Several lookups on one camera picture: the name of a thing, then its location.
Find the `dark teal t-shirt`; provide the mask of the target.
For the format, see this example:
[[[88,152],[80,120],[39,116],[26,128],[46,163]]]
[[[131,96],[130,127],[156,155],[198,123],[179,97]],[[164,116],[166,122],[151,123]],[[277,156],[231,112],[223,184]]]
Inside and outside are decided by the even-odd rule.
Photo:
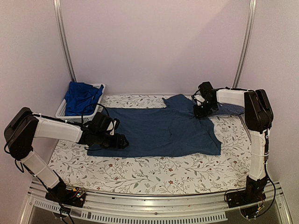
[[[88,156],[180,157],[195,153],[220,155],[221,142],[209,118],[197,119],[194,103],[182,94],[164,99],[164,108],[108,108],[120,124],[117,133],[129,142],[125,149],[104,149],[92,145]]]

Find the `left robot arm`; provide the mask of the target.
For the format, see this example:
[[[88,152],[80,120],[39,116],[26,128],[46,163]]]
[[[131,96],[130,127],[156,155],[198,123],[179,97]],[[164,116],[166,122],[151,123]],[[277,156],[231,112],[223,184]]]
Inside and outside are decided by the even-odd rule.
[[[60,203],[69,199],[64,181],[33,150],[36,138],[65,140],[81,145],[100,145],[103,149],[124,149],[129,145],[125,135],[115,133],[118,119],[112,119],[107,111],[97,112],[88,122],[66,120],[33,113],[22,108],[4,130],[4,151],[19,161],[21,172],[30,171]]]

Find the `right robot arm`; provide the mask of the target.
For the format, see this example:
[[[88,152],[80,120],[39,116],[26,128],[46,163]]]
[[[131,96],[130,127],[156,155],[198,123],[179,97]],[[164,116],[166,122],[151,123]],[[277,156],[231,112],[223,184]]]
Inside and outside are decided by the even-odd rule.
[[[196,105],[193,112],[196,118],[212,114],[218,104],[231,104],[244,108],[245,125],[251,136],[251,166],[246,178],[246,188],[227,193],[228,203],[254,203],[265,199],[264,187],[269,181],[267,160],[269,157],[269,131],[274,115],[265,90],[244,90],[236,88],[212,87],[203,82],[192,95]]]

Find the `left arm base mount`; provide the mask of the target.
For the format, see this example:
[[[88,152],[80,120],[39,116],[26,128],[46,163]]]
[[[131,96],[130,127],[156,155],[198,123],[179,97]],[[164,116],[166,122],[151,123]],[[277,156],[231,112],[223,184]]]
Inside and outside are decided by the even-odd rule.
[[[65,187],[55,187],[49,189],[45,198],[50,201],[60,202],[61,204],[82,208],[85,203],[86,191],[76,187],[67,189]]]

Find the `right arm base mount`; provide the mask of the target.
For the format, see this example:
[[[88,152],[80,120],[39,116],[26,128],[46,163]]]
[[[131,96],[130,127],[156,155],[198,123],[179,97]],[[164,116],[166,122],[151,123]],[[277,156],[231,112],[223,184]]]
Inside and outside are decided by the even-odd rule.
[[[263,202],[265,199],[266,195],[260,187],[249,187],[244,190],[230,189],[224,194],[224,200],[229,208]]]

